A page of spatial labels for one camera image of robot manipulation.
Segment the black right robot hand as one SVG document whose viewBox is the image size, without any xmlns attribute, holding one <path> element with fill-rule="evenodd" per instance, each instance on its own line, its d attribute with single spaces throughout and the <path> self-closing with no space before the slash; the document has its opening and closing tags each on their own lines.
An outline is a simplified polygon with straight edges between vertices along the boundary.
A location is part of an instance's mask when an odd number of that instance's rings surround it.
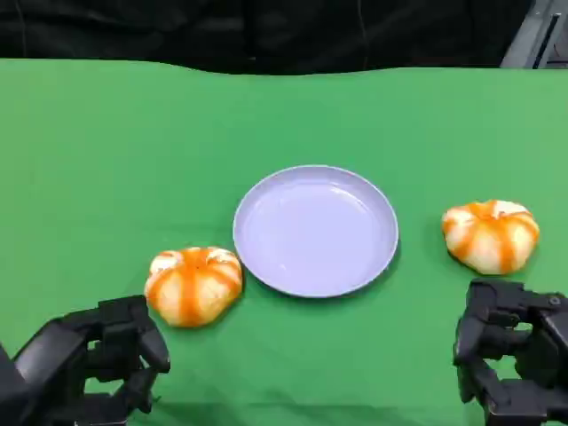
<svg viewBox="0 0 568 426">
<path fill-rule="evenodd" d="M 476 278 L 453 346 L 461 401 L 487 425 L 567 423 L 567 298 Z"/>
</svg>

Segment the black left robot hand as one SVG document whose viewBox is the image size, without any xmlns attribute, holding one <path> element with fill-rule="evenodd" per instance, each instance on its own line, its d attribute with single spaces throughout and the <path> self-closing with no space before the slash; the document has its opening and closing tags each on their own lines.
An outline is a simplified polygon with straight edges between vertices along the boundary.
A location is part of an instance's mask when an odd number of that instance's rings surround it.
<svg viewBox="0 0 568 426">
<path fill-rule="evenodd" d="M 170 353 L 142 295 L 47 321 L 6 360 L 3 425 L 124 425 L 152 410 Z"/>
</svg>

